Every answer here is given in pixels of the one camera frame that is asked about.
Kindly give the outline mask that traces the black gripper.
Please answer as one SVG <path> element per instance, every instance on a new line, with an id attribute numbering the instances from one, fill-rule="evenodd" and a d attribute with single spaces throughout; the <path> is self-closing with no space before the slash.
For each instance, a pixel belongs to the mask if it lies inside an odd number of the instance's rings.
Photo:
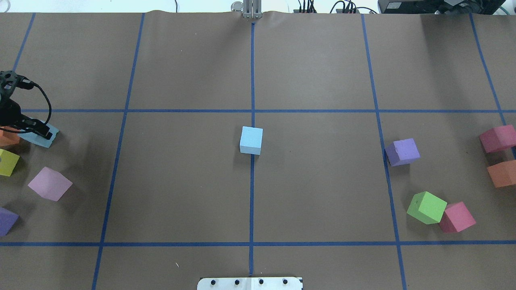
<path id="1" fill-rule="evenodd" d="M 1 126 L 13 127 L 20 130 L 20 133 L 33 133 L 46 140 L 53 137 L 50 127 L 39 119 L 28 117 L 21 113 L 21 107 L 11 99 L 16 88 L 31 90 L 34 82 L 14 71 L 1 71 L 1 102 L 0 102 L 0 123 Z"/>

